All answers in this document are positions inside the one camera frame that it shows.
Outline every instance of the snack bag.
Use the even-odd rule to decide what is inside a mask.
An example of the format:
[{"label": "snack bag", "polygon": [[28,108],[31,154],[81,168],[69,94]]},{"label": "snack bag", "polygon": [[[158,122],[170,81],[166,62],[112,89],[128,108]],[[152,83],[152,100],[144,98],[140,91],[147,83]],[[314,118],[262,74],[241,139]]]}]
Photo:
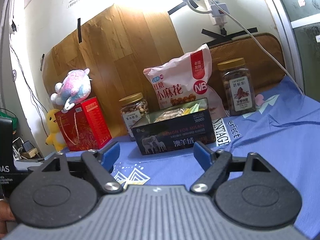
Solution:
[{"label": "snack bag", "polygon": [[207,98],[211,119],[226,117],[221,98],[207,85],[212,59],[206,44],[143,73],[153,85],[161,109]]}]

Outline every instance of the green bag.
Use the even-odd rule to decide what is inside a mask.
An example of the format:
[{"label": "green bag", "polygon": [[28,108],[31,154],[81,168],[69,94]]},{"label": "green bag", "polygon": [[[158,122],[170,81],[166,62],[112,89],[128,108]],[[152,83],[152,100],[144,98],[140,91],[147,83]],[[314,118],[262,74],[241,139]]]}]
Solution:
[{"label": "green bag", "polygon": [[10,119],[12,120],[13,133],[15,133],[15,131],[17,131],[17,126],[18,126],[18,118],[17,118],[17,116],[16,116],[13,112],[11,112],[11,111],[9,111],[9,110],[7,110],[7,109],[5,109],[5,108],[1,108],[1,107],[0,107],[0,109],[1,109],[1,110],[5,110],[5,111],[7,111],[7,112],[9,112],[9,113],[11,113],[11,114],[14,115],[14,117],[9,116],[9,115],[5,114],[4,112],[1,112],[1,110],[0,110],[0,116],[1,116],[1,117],[10,118]]}]

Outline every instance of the gray ribbed panel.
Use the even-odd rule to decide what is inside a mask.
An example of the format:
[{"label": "gray ribbed panel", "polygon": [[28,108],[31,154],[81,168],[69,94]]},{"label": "gray ribbed panel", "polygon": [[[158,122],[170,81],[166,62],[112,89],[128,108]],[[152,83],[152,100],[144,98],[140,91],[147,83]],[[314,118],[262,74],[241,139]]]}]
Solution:
[{"label": "gray ribbed panel", "polygon": [[207,196],[184,186],[129,186],[107,195],[98,208],[65,228],[19,225],[5,240],[306,240],[289,226],[270,232],[241,228],[225,220]]}]

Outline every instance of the blue bedsheet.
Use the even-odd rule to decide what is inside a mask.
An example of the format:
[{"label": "blue bedsheet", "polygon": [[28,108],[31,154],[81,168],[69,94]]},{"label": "blue bedsheet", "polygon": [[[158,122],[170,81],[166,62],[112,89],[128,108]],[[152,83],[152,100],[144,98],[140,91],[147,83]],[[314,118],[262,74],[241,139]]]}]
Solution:
[{"label": "blue bedsheet", "polygon": [[[270,162],[301,193],[295,226],[313,238],[320,231],[320,103],[301,96],[288,77],[261,94],[255,113],[214,121],[218,141],[208,146],[234,156],[258,152]],[[121,151],[112,175],[125,187],[184,184],[189,189],[204,172],[192,149],[142,156],[128,137],[113,140],[121,142]]]}]

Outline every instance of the yellow plush toy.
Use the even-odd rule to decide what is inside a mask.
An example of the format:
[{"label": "yellow plush toy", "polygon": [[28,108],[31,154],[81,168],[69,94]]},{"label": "yellow plush toy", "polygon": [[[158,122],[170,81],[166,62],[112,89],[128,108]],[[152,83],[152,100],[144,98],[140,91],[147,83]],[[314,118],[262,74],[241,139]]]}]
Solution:
[{"label": "yellow plush toy", "polygon": [[50,110],[47,113],[46,120],[47,125],[50,130],[50,134],[48,138],[45,140],[45,143],[48,145],[53,145],[57,152],[61,151],[64,147],[67,146],[62,133],[59,129],[56,117],[54,116],[54,113],[59,112],[58,109]]}]

